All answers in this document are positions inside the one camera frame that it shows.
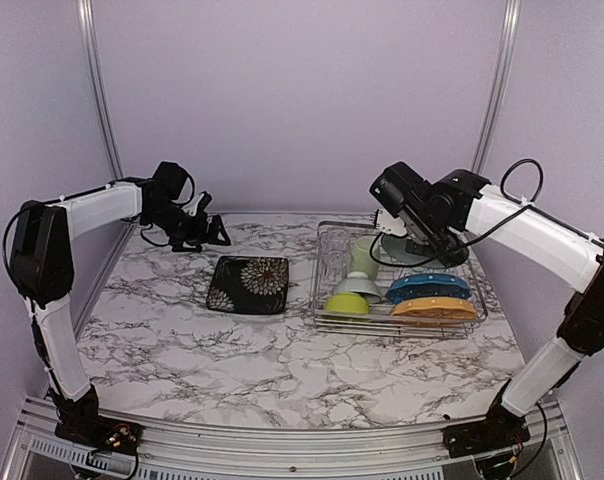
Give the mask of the blue polka dot plate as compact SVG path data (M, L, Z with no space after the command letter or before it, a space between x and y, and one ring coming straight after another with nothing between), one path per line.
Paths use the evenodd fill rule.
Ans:
M468 300L471 290L467 282L458 276L424 273L395 280L385 294L385 298L392 304L422 297L454 297Z

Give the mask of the light green round plate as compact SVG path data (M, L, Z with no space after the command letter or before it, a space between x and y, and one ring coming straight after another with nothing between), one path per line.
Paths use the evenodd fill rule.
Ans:
M456 252L435 259L439 251L428 244L418 243L408 236L399 238L383 234L381 237L381 246L395 263L403 265L420 263L421 267L424 268L453 268L462 265L469 258L469 249L464 247Z

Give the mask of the black floral square plate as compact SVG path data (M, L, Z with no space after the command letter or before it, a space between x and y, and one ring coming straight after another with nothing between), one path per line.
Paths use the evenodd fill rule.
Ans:
M277 315L286 308L289 261L282 257L222 256L209 284L206 308L241 315Z

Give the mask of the orange polka dot plate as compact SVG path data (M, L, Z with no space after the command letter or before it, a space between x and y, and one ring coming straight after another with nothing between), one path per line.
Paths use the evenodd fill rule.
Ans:
M402 301L391 310L392 316L476 320L477 311L467 300L454 297L422 297Z

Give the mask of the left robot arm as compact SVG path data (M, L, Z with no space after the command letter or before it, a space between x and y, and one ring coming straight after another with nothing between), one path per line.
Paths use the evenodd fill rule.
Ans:
M6 272L26 303L37 353L49 376L58 411L57 430L88 445L101 444L121 420L99 413L95 387L81 363L71 320L75 278L72 242L119 221L160 228L174 252L199 253L203 245L231 243L218 215L206 212L212 197L193 190L194 178L163 161L150 178L124 177L56 200L25 202L9 221L2 240Z

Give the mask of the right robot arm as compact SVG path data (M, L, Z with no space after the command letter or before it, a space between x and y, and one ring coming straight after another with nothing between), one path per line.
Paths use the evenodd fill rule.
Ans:
M550 390L566 381L582 360L604 348L604 236L583 232L509 195L503 184L457 169L435 183L404 162L373 181L371 195L425 247L422 264L465 249L458 236L493 240L557 275L572 290L563 321L523 370L504 385L477 430L488 448L511 437L525 415Z

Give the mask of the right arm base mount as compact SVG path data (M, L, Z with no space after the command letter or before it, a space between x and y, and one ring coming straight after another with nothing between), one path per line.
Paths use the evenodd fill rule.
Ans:
M442 434L451 458L516 446L531 438L524 419L511 414L448 426Z

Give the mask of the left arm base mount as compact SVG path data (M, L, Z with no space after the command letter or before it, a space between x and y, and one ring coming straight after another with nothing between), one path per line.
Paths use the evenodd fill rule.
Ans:
M115 452L134 456L142 431L142 426L138 423L98 416L96 419L59 420L55 435L91 447L97 453Z

